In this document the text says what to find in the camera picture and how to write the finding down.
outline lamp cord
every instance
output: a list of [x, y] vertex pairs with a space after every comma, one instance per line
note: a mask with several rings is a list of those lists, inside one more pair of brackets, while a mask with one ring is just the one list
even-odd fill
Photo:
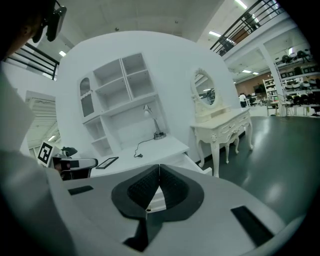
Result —
[[144, 141], [141, 141], [141, 142], [138, 143], [138, 145], [137, 145], [137, 147], [136, 147], [136, 150], [134, 151], [134, 156], [133, 156], [134, 158], [138, 158], [138, 157], [139, 157], [139, 158], [142, 158], [142, 157], [143, 157], [142, 154], [137, 155], [137, 150], [138, 150], [138, 148], [139, 148], [139, 145], [140, 145], [141, 143], [154, 140], [154, 139], [155, 139], [155, 135], [156, 135], [156, 132], [153, 134], [153, 138], [148, 139], [148, 140], [144, 140]]

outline carved table leg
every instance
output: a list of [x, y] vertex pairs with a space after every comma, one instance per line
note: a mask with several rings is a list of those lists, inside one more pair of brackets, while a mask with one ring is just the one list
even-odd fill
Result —
[[254, 146], [252, 145], [252, 122], [250, 118], [248, 124], [249, 125], [245, 128], [245, 136], [248, 141], [250, 150], [253, 150]]
[[212, 160], [213, 160], [213, 168], [214, 173], [213, 176], [219, 178], [219, 143], [212, 142], [211, 145], [211, 152], [212, 152]]
[[196, 139], [196, 146], [198, 148], [198, 153], [200, 156], [199, 167], [202, 168], [204, 167], [204, 164], [205, 164], [205, 157], [204, 157], [204, 152], [202, 151], [201, 141], [199, 139]]
[[227, 164], [229, 164], [229, 147], [230, 147], [230, 144], [227, 143], [224, 147], [225, 147], [225, 162]]
[[235, 140], [234, 140], [234, 144], [235, 144], [235, 153], [238, 154], [239, 150], [238, 150], [238, 146], [239, 146], [239, 136], [237, 135]]

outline desk lamp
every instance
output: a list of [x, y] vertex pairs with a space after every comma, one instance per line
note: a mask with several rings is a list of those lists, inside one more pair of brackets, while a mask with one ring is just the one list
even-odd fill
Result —
[[155, 130], [156, 130], [156, 132], [154, 133], [154, 139], [155, 140], [161, 140], [164, 137], [166, 137], [167, 135], [160, 130], [159, 125], [157, 123], [157, 118], [154, 117], [153, 112], [151, 111], [151, 108], [149, 108], [149, 106], [147, 104], [144, 105], [143, 111], [144, 111], [144, 116], [146, 118], [150, 117], [150, 116], [153, 118], [154, 125], [155, 125]]

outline glossy floor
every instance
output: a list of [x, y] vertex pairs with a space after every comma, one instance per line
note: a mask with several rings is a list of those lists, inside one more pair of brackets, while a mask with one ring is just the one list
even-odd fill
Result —
[[[307, 212], [320, 184], [320, 119], [253, 116], [252, 144], [246, 137], [220, 153], [219, 176], [244, 188], [289, 223]], [[213, 167], [212, 160], [203, 169]]]

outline railing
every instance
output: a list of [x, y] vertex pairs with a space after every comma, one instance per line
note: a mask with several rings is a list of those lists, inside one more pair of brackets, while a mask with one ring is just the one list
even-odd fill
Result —
[[55, 80], [57, 68], [60, 64], [59, 61], [29, 43], [26, 43], [24, 47], [12, 56], [9, 56], [5, 61], [12, 64], [14, 62], [20, 63], [22, 64], [20, 66], [25, 68], [29, 67], [31, 70], [38, 71], [42, 75], [46, 74], [45, 76], [52, 80]]
[[275, 0], [258, 0], [219, 37], [210, 50], [223, 56], [248, 35], [283, 12], [284, 9]]

